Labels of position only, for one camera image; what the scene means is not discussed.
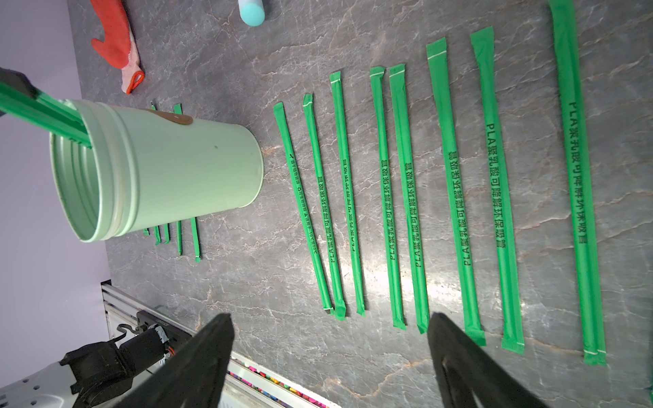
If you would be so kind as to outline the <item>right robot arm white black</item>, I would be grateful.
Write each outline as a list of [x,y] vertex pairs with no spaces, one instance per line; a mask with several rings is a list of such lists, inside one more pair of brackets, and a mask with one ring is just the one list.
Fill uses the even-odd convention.
[[[216,407],[221,400],[235,330],[218,314],[180,350],[167,326],[123,344],[112,339],[67,353],[1,390],[3,407]],[[445,314],[430,318],[428,340],[445,407],[543,407]]]

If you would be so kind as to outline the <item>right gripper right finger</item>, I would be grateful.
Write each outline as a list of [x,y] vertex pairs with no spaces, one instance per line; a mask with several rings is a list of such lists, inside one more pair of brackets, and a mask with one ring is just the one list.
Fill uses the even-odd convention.
[[546,406],[445,314],[432,314],[428,341],[443,406]]

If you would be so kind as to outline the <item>twelfth green straw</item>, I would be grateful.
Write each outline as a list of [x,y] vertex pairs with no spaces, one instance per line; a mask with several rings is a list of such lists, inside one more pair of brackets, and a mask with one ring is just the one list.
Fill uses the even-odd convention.
[[[173,107],[173,113],[179,114],[179,115],[181,115],[183,113],[183,108],[182,108],[182,105],[180,103],[176,104]],[[199,232],[198,232],[197,218],[196,217],[190,219],[190,227],[191,227],[191,233],[192,233],[193,251],[194,251],[195,262],[196,263],[201,263],[202,262],[202,254],[201,254],[201,246],[200,246]]]

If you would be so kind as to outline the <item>light green metal cup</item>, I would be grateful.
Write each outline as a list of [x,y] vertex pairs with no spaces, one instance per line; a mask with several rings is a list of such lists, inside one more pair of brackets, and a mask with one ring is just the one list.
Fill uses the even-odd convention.
[[82,242],[246,207],[261,190],[262,151],[243,126],[87,100],[68,105],[92,146],[51,134],[50,158]]

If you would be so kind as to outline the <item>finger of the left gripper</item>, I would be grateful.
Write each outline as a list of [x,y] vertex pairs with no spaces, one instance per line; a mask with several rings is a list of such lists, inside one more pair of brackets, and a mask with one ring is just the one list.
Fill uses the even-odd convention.
[[21,72],[0,68],[0,80],[5,85],[10,88],[15,89],[16,91],[27,95],[28,97],[35,100],[38,95],[37,89],[32,85],[27,76]]

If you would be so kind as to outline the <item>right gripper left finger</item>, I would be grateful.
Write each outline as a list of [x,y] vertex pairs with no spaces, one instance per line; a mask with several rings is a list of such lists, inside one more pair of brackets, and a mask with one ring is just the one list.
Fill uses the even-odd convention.
[[217,407],[231,360],[235,330],[218,314],[165,366],[117,407]]

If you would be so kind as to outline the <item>fifteenth green straw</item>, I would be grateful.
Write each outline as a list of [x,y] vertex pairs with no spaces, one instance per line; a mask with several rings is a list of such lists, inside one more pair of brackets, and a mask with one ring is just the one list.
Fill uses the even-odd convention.
[[157,226],[153,227],[152,229],[153,229],[153,233],[154,233],[155,240],[156,240],[155,245],[159,246],[162,243],[162,237],[161,237],[159,226],[157,225]]

